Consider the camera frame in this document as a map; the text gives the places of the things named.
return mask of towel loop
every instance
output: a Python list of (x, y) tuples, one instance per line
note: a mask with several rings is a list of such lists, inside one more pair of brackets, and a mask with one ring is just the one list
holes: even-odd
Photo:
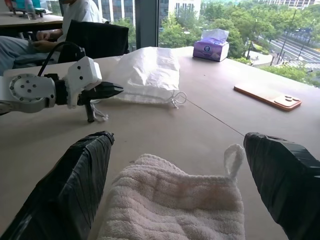
[(245, 150), (239, 144), (233, 144), (224, 151), (224, 172), (231, 179), (235, 179), (239, 168), (245, 158)]

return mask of desk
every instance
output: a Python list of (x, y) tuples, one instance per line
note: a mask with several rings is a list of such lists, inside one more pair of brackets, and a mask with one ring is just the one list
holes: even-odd
[(14, 15), (13, 12), (0, 12), (0, 33), (22, 33), (43, 30), (61, 29), (63, 17), (46, 14), (29, 20), (28, 17), (19, 17), (22, 13)]
[[(224, 150), (243, 143), (244, 134), (260, 131), (296, 141), (320, 159), (320, 89), (226, 59), (212, 62), (192, 58), (192, 47), (175, 51), (180, 62), (180, 89), (188, 101), (179, 109), (104, 100), (100, 110), (107, 122), (87, 123), (83, 107), (44, 109), (34, 114), (12, 112), (0, 117), (0, 233), (35, 187), (70, 145), (88, 134), (114, 133), (104, 192), (124, 167), (143, 153), (158, 155), (194, 175), (222, 175)], [(100, 58), (102, 78), (117, 64), (117, 57)], [(72, 63), (47, 66), (45, 73), (66, 74)], [(14, 69), (5, 76), (37, 73), (39, 67)], [(282, 112), (233, 90), (242, 81), (259, 82), (286, 90), (302, 99), (301, 107)], [(238, 173), (244, 203), (247, 240), (286, 240), (265, 208), (245, 161)], [(102, 221), (104, 199), (94, 221), (94, 240)]]

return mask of black cable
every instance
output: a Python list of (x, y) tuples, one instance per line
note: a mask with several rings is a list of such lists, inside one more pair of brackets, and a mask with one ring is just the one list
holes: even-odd
[(72, 46), (74, 49), (75, 49), (75, 52), (77, 55), (81, 55), (81, 49), (79, 48), (79, 46), (71, 41), (62, 41), (62, 42), (59, 42), (50, 52), (49, 52), (49, 55), (46, 57), (39, 73), (38, 73), (38, 77), (41, 77), (42, 73), (44, 72), (46, 66), (48, 65), (48, 62), (50, 61), (52, 55), (54, 54), (54, 52), (62, 45), (70, 45)]

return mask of hand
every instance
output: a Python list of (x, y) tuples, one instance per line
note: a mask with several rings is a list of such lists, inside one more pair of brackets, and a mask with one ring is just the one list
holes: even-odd
[(50, 42), (45, 40), (35, 41), (32, 43), (32, 46), (40, 53), (49, 53), (56, 45), (56, 42)]
[(50, 38), (50, 35), (51, 35), (50, 32), (38, 31), (36, 33), (36, 39), (38, 39), (38, 41), (48, 40)]

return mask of person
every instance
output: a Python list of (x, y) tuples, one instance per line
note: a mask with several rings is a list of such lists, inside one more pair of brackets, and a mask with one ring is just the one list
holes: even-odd
[[(0, 76), (3, 76), (5, 70), (12, 69), (18, 57), (19, 59), (30, 59), (35, 56), (46, 58), (59, 42), (66, 40), (71, 20), (102, 23), (102, 17), (93, 0), (62, 0), (62, 3), (64, 4), (62, 29), (39, 31), (35, 42), (0, 36)], [(57, 62), (58, 58), (59, 53), (55, 54), (54, 61)]]

